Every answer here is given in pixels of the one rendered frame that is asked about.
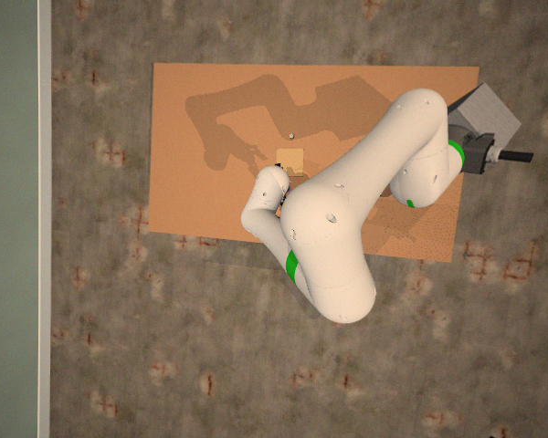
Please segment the tan square mat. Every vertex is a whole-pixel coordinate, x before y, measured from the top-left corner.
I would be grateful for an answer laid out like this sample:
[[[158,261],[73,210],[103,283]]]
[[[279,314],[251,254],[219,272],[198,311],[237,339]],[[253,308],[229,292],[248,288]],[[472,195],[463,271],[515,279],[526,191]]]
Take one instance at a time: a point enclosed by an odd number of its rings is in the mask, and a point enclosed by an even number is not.
[[[303,149],[277,149],[276,163],[288,176],[303,176]]]

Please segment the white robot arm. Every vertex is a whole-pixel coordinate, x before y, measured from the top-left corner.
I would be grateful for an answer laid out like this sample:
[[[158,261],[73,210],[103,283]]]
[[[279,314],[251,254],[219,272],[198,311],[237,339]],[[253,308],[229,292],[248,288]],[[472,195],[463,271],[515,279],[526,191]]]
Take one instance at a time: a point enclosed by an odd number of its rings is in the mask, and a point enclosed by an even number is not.
[[[341,158],[296,186],[280,218],[276,212],[290,178],[277,165],[263,168],[241,213],[242,226],[324,317],[353,323],[375,301],[361,230],[385,187],[389,184],[399,203],[422,208],[459,172],[483,174],[499,159],[531,162],[534,153],[502,151],[494,146],[494,135],[476,138],[469,129],[448,124],[446,102],[437,92],[411,89]]]

